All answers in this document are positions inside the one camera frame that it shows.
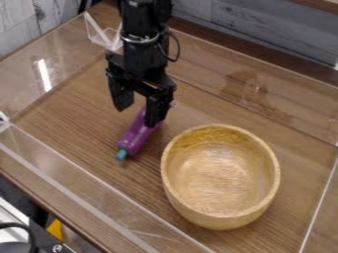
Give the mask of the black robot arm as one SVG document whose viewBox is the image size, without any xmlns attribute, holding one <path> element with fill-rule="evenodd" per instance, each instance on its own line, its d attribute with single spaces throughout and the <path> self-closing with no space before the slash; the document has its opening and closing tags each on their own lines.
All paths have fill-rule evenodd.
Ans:
<svg viewBox="0 0 338 253">
<path fill-rule="evenodd" d="M 105 53 L 108 88 L 119 112 L 145 97 L 144 125 L 153 127 L 168 114 L 176 85 L 167 75 L 171 0 L 119 0 L 123 53 Z"/>
</svg>

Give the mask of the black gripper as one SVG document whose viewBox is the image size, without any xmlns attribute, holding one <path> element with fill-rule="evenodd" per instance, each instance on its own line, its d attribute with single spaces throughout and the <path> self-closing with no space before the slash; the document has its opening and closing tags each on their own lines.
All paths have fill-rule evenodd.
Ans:
<svg viewBox="0 0 338 253">
<path fill-rule="evenodd" d="M 108 51 L 106 78 L 115 109 L 121 112 L 135 103 L 135 93 L 147 98 L 145 126 L 153 127 L 168 114 L 175 84 L 167 75 L 169 34 L 152 42 L 123 42 L 121 53 Z"/>
</svg>

